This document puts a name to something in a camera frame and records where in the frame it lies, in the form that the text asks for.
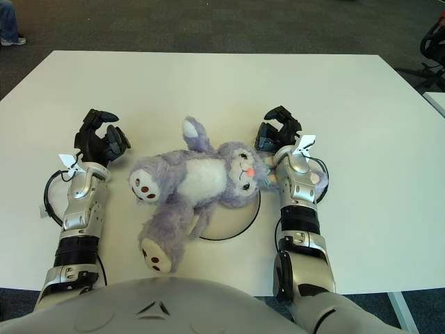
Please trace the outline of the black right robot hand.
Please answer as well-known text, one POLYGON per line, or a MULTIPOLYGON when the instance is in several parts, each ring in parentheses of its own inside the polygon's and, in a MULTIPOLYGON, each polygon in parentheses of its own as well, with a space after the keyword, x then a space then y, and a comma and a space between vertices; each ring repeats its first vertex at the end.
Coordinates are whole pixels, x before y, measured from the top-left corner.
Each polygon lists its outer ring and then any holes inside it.
POLYGON ((283 106, 271 109, 264 120, 276 120, 282 127, 275 128, 270 123, 262 122, 257 132, 254 147, 258 151, 276 153, 287 145, 294 145, 302 130, 301 124, 283 106))

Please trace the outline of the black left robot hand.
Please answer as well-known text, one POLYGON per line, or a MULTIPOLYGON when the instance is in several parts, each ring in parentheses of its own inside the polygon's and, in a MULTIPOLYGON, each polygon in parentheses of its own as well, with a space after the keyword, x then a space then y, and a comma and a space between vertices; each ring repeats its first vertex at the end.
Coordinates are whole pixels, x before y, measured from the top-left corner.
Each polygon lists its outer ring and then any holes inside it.
POLYGON ((94 162, 107 167, 110 162, 121 157, 131 144, 124 132, 111 125, 119 118, 106 111, 91 109, 83 119, 83 124, 74 137, 74 147, 80 150, 82 162, 94 162), (96 135, 96 131, 108 123, 103 137, 96 135))

